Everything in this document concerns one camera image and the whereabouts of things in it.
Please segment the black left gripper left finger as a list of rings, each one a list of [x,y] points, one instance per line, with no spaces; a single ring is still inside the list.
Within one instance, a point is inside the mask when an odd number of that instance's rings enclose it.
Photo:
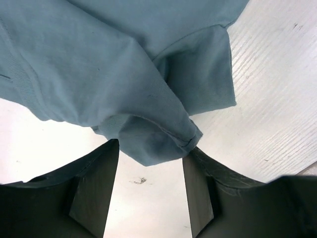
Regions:
[[[0,187],[3,238],[101,238],[117,171],[109,140],[59,169]]]

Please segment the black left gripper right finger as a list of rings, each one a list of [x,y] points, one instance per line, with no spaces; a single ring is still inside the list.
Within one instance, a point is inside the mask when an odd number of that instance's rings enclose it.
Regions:
[[[316,237],[315,176],[282,176],[263,183],[231,170],[199,148],[182,162],[193,237]]]

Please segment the grey-blue t shirt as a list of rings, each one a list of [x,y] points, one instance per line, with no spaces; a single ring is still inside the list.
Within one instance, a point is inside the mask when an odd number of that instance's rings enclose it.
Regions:
[[[0,96],[118,139],[144,166],[187,156],[192,115],[236,105],[227,28],[245,0],[3,0]]]

